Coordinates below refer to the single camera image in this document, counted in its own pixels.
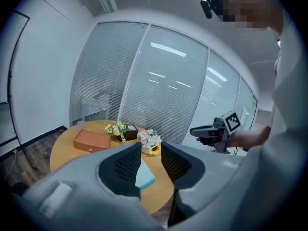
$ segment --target glass wall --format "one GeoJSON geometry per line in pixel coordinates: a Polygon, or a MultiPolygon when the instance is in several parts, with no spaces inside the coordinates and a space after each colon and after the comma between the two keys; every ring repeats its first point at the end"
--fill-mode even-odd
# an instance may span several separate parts
{"type": "Polygon", "coordinates": [[[77,65],[70,122],[119,119],[155,129],[164,141],[206,149],[190,128],[235,109],[241,129],[249,130],[256,106],[239,73],[205,45],[159,26],[104,23],[77,65]]]}
{"type": "Polygon", "coordinates": [[[253,109],[257,104],[255,102],[253,92],[242,77],[240,82],[239,95],[237,98],[235,111],[242,124],[239,130],[248,131],[250,130],[253,117],[255,115],[253,109]]]}
{"type": "Polygon", "coordinates": [[[199,100],[207,55],[196,41],[152,26],[133,66],[120,120],[181,143],[199,100]]]}
{"type": "MultiPolygon", "coordinates": [[[[234,110],[239,81],[240,75],[222,58],[210,51],[202,92],[189,129],[211,125],[215,117],[234,110]]],[[[182,145],[203,150],[213,149],[196,141],[196,137],[189,133],[189,129],[182,145]]]]}
{"type": "Polygon", "coordinates": [[[75,72],[70,122],[117,120],[128,73],[148,25],[98,24],[75,72]]]}

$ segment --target light blue tissue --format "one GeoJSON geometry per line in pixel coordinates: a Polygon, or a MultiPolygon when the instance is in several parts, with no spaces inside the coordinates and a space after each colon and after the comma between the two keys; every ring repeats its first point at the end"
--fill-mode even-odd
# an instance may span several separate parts
{"type": "Polygon", "coordinates": [[[136,176],[136,187],[143,189],[156,181],[155,176],[150,171],[146,163],[141,159],[141,164],[136,176]]]}

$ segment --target flower bouquet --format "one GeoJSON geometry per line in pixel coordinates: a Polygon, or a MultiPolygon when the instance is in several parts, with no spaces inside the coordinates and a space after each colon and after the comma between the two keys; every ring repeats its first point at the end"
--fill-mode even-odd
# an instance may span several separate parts
{"type": "Polygon", "coordinates": [[[120,137],[121,141],[125,142],[126,140],[125,140],[125,137],[124,137],[124,133],[126,131],[128,131],[129,129],[127,128],[127,126],[125,124],[123,124],[120,121],[117,121],[117,122],[114,122],[112,125],[108,124],[105,127],[105,130],[107,130],[108,134],[120,137]]]}
{"type": "Polygon", "coordinates": [[[142,152],[149,155],[156,155],[160,152],[161,146],[160,135],[157,135],[157,132],[153,129],[144,130],[137,135],[138,140],[142,143],[142,152]]]}

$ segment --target pink flower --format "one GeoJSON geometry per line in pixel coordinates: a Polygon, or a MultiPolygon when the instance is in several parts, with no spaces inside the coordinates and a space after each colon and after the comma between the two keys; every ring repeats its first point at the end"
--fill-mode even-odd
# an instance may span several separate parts
{"type": "Polygon", "coordinates": [[[159,143],[162,141],[162,140],[160,139],[160,135],[154,135],[152,138],[153,138],[153,143],[154,143],[155,145],[159,145],[159,143]]]}
{"type": "Polygon", "coordinates": [[[150,136],[147,133],[147,131],[142,131],[141,133],[137,134],[137,137],[142,139],[142,138],[149,138],[150,136]]]}
{"type": "Polygon", "coordinates": [[[140,140],[140,142],[141,142],[142,144],[146,144],[146,143],[148,142],[148,140],[147,140],[146,138],[142,138],[142,139],[140,140]]]}

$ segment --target table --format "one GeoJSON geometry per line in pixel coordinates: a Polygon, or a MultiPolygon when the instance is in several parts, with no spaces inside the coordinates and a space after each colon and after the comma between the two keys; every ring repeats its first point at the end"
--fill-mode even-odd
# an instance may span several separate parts
{"type": "MultiPolygon", "coordinates": [[[[86,122],[86,129],[92,132],[105,133],[104,128],[111,123],[113,123],[113,121],[89,121],[86,122]]],[[[137,126],[136,128],[138,131],[144,130],[137,126]]],[[[89,154],[89,152],[74,148],[73,141],[78,133],[78,127],[73,126],[61,134],[57,139],[53,145],[50,156],[51,172],[55,171],[57,168],[73,158],[89,154]]],[[[108,150],[112,150],[112,147],[135,142],[137,142],[137,140],[120,142],[118,139],[111,137],[110,147],[108,150]]],[[[152,185],[141,190],[141,205],[148,211],[149,214],[152,214],[167,203],[174,192],[174,185],[161,163],[161,154],[155,156],[141,153],[141,158],[156,177],[156,181],[152,185]]]]}

